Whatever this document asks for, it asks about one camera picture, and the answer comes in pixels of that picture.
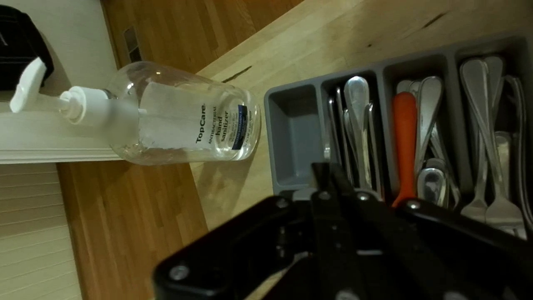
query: gray cutlery organizer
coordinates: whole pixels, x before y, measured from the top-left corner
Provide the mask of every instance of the gray cutlery organizer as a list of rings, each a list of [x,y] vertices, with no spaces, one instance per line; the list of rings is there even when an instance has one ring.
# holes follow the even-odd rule
[[[533,120],[533,65],[531,38],[526,32],[467,40],[442,48],[386,60],[376,65],[329,73],[282,87],[274,87],[264,95],[264,117],[269,142],[271,180],[274,193],[311,187],[311,163],[326,162],[324,143],[331,140],[326,102],[334,87],[349,77],[364,77],[371,88],[371,102],[377,108],[381,140],[381,173],[387,197],[397,192],[394,160],[394,137],[391,128],[391,98],[399,80],[421,80],[437,75],[442,80],[442,98],[436,115],[441,140],[449,155],[457,187],[466,198],[472,193],[472,153],[469,152],[467,102],[461,88],[459,65],[472,57],[499,55],[506,62],[507,75],[521,80],[526,102],[526,117]],[[526,152],[531,150],[531,122],[526,128]]]

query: orange handle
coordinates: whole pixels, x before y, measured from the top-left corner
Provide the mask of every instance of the orange handle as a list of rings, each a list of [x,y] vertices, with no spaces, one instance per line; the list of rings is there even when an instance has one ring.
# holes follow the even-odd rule
[[[411,93],[397,93],[392,98],[392,130],[396,145],[396,165],[399,192],[392,208],[416,197],[414,150],[416,150],[416,98]]]

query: clear plastic bottle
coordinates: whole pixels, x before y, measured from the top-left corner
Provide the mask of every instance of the clear plastic bottle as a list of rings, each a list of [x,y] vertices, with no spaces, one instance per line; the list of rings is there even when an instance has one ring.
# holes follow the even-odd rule
[[[58,112],[104,128],[111,150],[141,165],[244,160],[259,137],[246,92],[151,62],[122,67],[108,90],[71,87]]]

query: wooden surface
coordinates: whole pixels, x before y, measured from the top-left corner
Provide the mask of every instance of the wooden surface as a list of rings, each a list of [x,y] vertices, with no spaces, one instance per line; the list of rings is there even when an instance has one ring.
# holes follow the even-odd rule
[[[101,0],[119,65],[132,28],[142,58],[194,72],[299,0]],[[202,235],[189,167],[58,165],[86,300],[144,300],[151,270]]]
[[[304,0],[199,75],[224,80],[246,70],[231,83],[262,107],[271,87],[519,28],[531,15],[529,0]],[[251,160],[191,170],[207,227],[259,202],[271,193],[264,123]]]

